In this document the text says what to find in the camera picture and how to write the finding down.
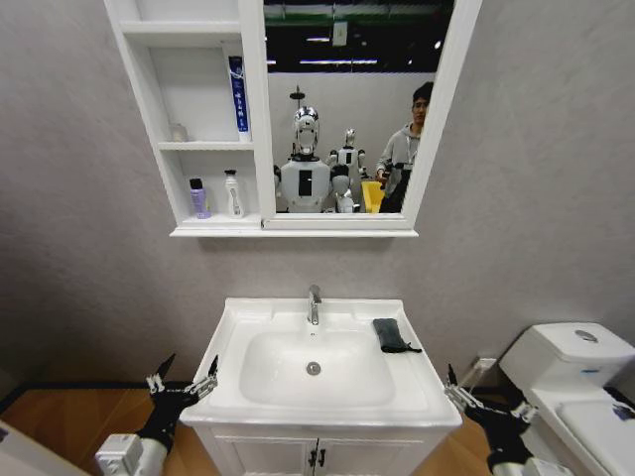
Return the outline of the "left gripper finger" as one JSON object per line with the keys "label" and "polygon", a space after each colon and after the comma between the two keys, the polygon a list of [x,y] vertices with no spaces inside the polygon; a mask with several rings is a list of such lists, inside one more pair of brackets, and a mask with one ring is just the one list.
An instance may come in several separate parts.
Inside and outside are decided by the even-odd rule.
{"label": "left gripper finger", "polygon": [[145,378],[148,388],[151,393],[159,393],[165,390],[164,379],[170,370],[176,354],[172,353],[166,360],[164,360],[158,367],[158,369]]}
{"label": "left gripper finger", "polygon": [[201,400],[217,387],[218,359],[219,356],[215,355],[210,364],[207,375],[202,380],[192,383],[185,388],[187,395]]}

